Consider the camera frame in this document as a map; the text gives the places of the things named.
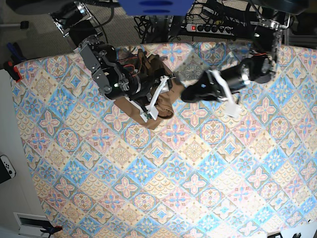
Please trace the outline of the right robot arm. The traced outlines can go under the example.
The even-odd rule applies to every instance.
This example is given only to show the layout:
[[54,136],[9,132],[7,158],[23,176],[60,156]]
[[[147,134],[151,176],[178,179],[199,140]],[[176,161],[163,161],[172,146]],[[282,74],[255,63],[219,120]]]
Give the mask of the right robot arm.
[[168,72],[158,56],[148,57],[139,49],[131,57],[133,63],[120,63],[115,48],[108,40],[101,40],[106,34],[103,24],[81,1],[71,1],[50,16],[64,37],[79,51],[105,99],[125,98],[138,109],[144,122],[173,117],[167,93],[173,88],[174,75]]

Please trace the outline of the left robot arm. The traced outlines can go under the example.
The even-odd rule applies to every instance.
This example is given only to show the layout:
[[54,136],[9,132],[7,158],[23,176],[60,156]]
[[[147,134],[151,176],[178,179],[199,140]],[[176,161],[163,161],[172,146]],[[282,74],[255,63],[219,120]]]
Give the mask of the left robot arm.
[[266,84],[275,77],[283,30],[289,26],[290,21],[285,19],[283,12],[266,7],[258,13],[258,19],[256,26],[247,27],[252,39],[251,56],[222,71],[205,70],[195,84],[182,92],[183,102],[225,102],[225,113],[236,118],[241,112],[241,106],[233,95],[249,86],[251,82]]

